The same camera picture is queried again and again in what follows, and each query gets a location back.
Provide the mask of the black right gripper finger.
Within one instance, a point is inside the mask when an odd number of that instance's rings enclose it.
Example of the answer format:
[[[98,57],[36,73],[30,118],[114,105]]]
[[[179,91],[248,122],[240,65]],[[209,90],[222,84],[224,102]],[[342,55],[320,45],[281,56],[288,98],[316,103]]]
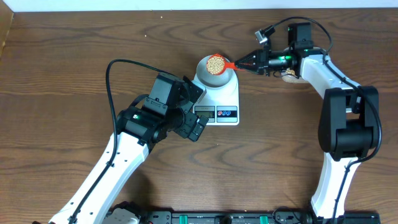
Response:
[[[240,70],[246,70],[251,73],[258,73],[258,68],[256,65],[244,65],[244,64],[235,64],[235,67]]]
[[[250,52],[249,54],[237,59],[234,64],[235,65],[255,65],[257,62],[257,56],[258,50],[254,50]]]

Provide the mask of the red plastic measuring scoop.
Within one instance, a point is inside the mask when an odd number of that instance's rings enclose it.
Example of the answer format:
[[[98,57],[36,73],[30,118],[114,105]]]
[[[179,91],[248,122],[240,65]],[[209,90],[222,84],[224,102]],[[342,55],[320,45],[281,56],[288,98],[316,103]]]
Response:
[[[237,70],[237,66],[234,63],[228,62],[222,55],[212,55],[206,63],[207,71],[212,75],[221,75],[227,69]]]

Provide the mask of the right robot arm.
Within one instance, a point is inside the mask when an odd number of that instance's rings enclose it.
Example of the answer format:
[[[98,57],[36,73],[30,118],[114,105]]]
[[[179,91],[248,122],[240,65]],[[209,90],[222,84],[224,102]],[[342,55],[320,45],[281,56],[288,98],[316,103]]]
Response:
[[[369,223],[370,215],[345,214],[345,199],[357,168],[372,159],[382,141],[379,117],[379,93],[373,86],[352,81],[331,61],[330,49],[316,47],[312,40],[315,21],[299,17],[288,26],[288,47],[271,49],[275,25],[258,30],[262,45],[235,61],[236,68],[268,76],[303,80],[323,100],[318,125],[318,142],[323,150],[323,166],[317,189],[310,199],[310,209],[297,217],[298,223]]]

